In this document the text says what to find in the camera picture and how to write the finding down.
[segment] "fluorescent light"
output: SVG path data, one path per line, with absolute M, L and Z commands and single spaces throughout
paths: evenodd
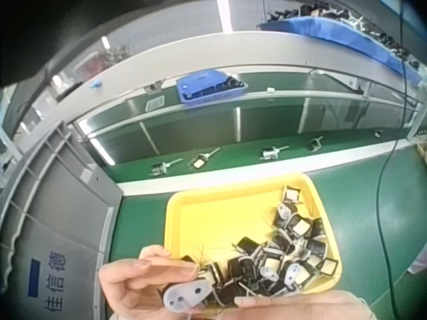
M 236 142 L 242 140 L 242 123 L 240 117 L 240 107 L 234 109 L 234 131 L 236 136 Z
M 36 108 L 34 108 L 34 110 L 35 110 L 36 114 L 40 117 L 40 119 L 43 120 L 43 115 L 41 114 L 41 112 L 38 111 Z
M 29 135 L 29 130 L 28 130 L 27 126 L 24 124 L 24 122 L 21 122 L 21 128 L 22 128 L 22 130 L 25 131 L 26 134 Z
M 92 132 L 92 128 L 87 124 L 87 119 L 80 121 L 79 126 L 85 135 Z
M 230 34 L 233 32 L 232 21 L 230 17 L 230 5 L 228 0 L 217 0 L 218 11 L 220 12 L 222 32 Z
M 54 75 L 52 81 L 58 88 L 62 87 L 62 79 L 60 76 Z
M 102 38 L 101 38 L 101 40 L 102 40 L 102 44 L 104 45 L 104 48 L 106 48 L 107 50 L 110 48 L 110 46 L 109 46 L 109 42 L 108 42 L 108 39 L 107 39 L 107 37 L 106 36 L 103 36 Z
M 99 143 L 99 141 L 97 139 L 90 139 L 90 141 L 91 141 L 92 145 L 97 149 L 99 154 L 104 158 L 104 160 L 109 165 L 115 165 L 114 160 L 109 156 L 107 151 L 104 149 L 104 147 Z

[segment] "white surface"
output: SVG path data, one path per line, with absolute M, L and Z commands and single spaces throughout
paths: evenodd
M 310 155 L 308 157 L 261 163 L 232 169 L 217 170 L 211 172 L 194 173 L 178 177 L 165 177 L 150 179 L 117 185 L 123 191 L 124 196 L 152 195 L 156 193 L 178 192 L 182 190 L 198 189 L 226 185 L 228 183 L 239 183 L 275 177 L 293 172 L 310 172 L 336 165 L 343 165 L 353 161 L 363 160 L 388 153 L 392 150 L 394 141 L 347 149 L 343 151 L 330 152 L 322 155 Z M 397 149 L 410 146 L 407 140 L 399 140 Z

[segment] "glass panel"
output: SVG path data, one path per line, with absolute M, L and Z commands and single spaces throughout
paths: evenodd
M 387 139 L 396 138 L 402 111 L 399 107 L 359 100 L 272 96 L 170 112 L 100 134 L 96 140 L 116 165 L 164 155 L 178 157 L 182 153 L 191 158 L 201 150 L 218 146 L 262 143 L 310 133 L 339 135 L 345 131 L 346 141 L 376 143 L 374 129 L 382 129 Z M 407 110 L 406 123 L 412 113 Z M 107 164 L 97 145 L 85 146 L 91 154 L 98 154 L 97 162 Z

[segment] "green surface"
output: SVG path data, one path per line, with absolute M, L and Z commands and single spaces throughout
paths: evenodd
M 323 135 L 323 147 L 317 154 L 339 151 L 355 147 L 363 147 L 374 143 L 382 143 L 394 140 L 396 138 L 395 130 L 385 130 L 380 139 L 375 138 L 373 131 L 368 130 L 346 130 L 346 131 L 327 131 L 320 133 L 305 133 L 292 137 L 278 139 L 266 139 L 249 143 L 236 143 L 225 145 L 216 153 L 211 161 L 199 170 L 189 165 L 189 162 L 198 154 L 212 151 L 211 149 L 199 149 L 173 155 L 161 155 L 149 159 L 142 159 L 128 163 L 122 163 L 113 167 L 104 168 L 105 172 L 116 182 L 130 182 L 146 179 L 157 179 L 151 177 L 151 166 L 165 161 L 166 163 L 174 159 L 183 158 L 183 161 L 172 165 L 167 176 L 188 175 L 196 172 L 207 172 L 219 169 L 229 169 L 233 167 L 242 167 L 246 165 L 255 165 L 260 163 L 260 150 L 262 148 L 276 146 L 281 147 L 289 145 L 290 148 L 279 154 L 279 160 L 306 157 L 311 155 L 307 149 L 307 144 L 313 137 Z
M 334 230 L 343 264 L 337 289 L 369 304 L 388 288 L 375 219 L 375 189 L 385 156 L 310 173 Z M 427 241 L 427 170 L 414 148 L 399 150 L 384 174 L 380 214 L 393 278 L 396 281 Z M 163 243 L 165 208 L 171 194 L 123 200 L 111 250 L 112 261 L 136 257 L 139 250 Z M 384 312 L 382 303 L 375 308 Z
M 341 93 L 352 93 L 347 87 L 343 86 L 336 80 L 326 75 L 309 75 L 308 73 L 284 73 L 284 72 L 267 72 L 267 73 L 242 73 L 240 79 L 247 83 L 249 87 L 246 93 L 266 91 L 268 87 L 281 90 L 318 90 L 318 91 L 335 91 Z M 97 131 L 114 123 L 135 117 L 145 113 L 145 104 L 156 97 L 165 96 L 164 107 L 179 105 L 179 95 L 176 86 L 168 87 L 161 93 L 155 95 L 140 95 L 127 101 L 109 108 L 88 119 L 87 124 L 92 131 Z
M 427 301 L 427 270 L 411 275 L 405 273 L 394 284 L 396 306 L 402 319 L 425 319 Z M 390 292 L 387 291 L 371 305 L 378 320 L 393 320 Z
M 117 216 L 110 261 L 137 257 L 146 245 L 163 245 L 166 205 L 171 193 L 124 197 Z

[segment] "finger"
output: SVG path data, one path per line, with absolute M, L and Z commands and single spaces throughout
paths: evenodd
M 228 309 L 218 319 L 221 320 L 369 320 L 371 311 L 362 303 L 344 304 L 288 304 L 254 309 Z
M 99 269 L 102 283 L 119 283 L 146 273 L 151 266 L 150 260 L 122 259 L 103 265 Z
M 169 257 L 171 253 L 161 245 L 149 245 L 148 247 L 142 248 L 139 253 L 139 259 L 145 259 L 146 257 Z
M 132 290 L 140 290 L 148 285 L 165 285 L 183 283 L 197 278 L 197 267 L 153 266 L 140 277 L 130 279 L 126 286 Z
M 346 291 L 327 291 L 293 297 L 236 297 L 234 303 L 240 308 L 267 307 L 270 305 L 304 304 L 304 303 L 353 303 L 357 298 Z
M 123 259 L 103 265 L 99 270 L 99 282 L 110 305 L 120 301 L 126 294 L 125 280 L 146 273 L 151 261 Z
M 151 268 L 147 273 L 126 282 L 128 288 L 143 289 L 148 285 L 165 285 L 193 281 L 197 277 L 198 266 L 195 263 L 164 258 L 147 257 Z

